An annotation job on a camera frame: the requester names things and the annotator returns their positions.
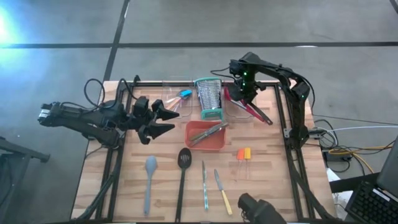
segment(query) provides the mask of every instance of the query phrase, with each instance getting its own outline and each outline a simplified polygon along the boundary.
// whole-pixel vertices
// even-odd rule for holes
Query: blue spoon
[[[148,174],[147,190],[145,191],[145,205],[144,205],[144,215],[148,216],[150,209],[150,182],[152,181],[152,175],[154,174],[157,167],[156,157],[149,156],[145,162],[145,170]]]

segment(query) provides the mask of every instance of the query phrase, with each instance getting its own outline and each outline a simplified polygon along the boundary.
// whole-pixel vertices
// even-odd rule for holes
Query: red plastic container
[[[197,150],[211,150],[218,151],[225,145],[225,128],[221,131],[218,131],[211,136],[208,136],[204,140],[200,141],[198,144],[191,146],[192,142],[189,140],[193,136],[200,134],[207,129],[213,127],[216,124],[220,124],[221,121],[190,121],[185,128],[185,144],[190,149]]]

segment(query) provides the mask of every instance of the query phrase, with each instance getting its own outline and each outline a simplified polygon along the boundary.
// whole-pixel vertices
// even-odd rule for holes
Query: white cable
[[[398,126],[363,126],[363,127],[338,128],[338,129],[328,130],[328,132],[330,133],[332,131],[342,131],[342,130],[361,129],[361,128],[398,128]]]
[[[327,130],[327,129],[325,129],[325,128],[321,128],[321,127],[316,127],[316,128],[319,128],[319,129],[322,129],[322,130],[328,132],[328,133],[332,136],[333,141],[334,141],[332,147],[337,146],[337,138],[336,138],[335,134],[331,133],[329,130]]]

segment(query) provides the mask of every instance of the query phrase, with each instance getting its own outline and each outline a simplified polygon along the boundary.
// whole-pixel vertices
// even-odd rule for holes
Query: knife
[[[206,190],[206,168],[205,162],[201,161],[201,171],[203,172],[203,193],[205,195],[205,210],[209,209],[209,203],[207,200],[207,190]]]
[[[217,181],[217,185],[218,185],[218,189],[221,191],[221,193],[223,194],[223,198],[224,198],[224,203],[225,203],[225,207],[226,207],[226,211],[228,212],[228,215],[232,215],[232,208],[229,205],[229,201],[228,198],[226,198],[226,194],[224,192],[224,188],[223,188],[223,184],[220,181],[220,177],[218,176],[218,172],[216,169],[214,169],[214,176],[216,177],[216,181]]]
[[[196,144],[198,144],[200,141],[204,140],[205,138],[207,138],[208,136],[211,136],[214,133],[217,133],[218,131],[221,131],[223,128],[227,127],[229,124],[227,122],[225,123],[221,123],[221,124],[217,124],[216,126],[213,126],[212,128],[206,130],[204,133],[198,134],[197,136],[194,136],[191,140],[193,141],[191,143],[191,146],[194,146]]]

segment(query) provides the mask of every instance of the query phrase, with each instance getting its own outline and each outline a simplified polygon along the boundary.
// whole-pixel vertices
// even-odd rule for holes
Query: keyboard
[[[353,192],[345,210],[361,223],[398,224],[398,203],[367,182]]]

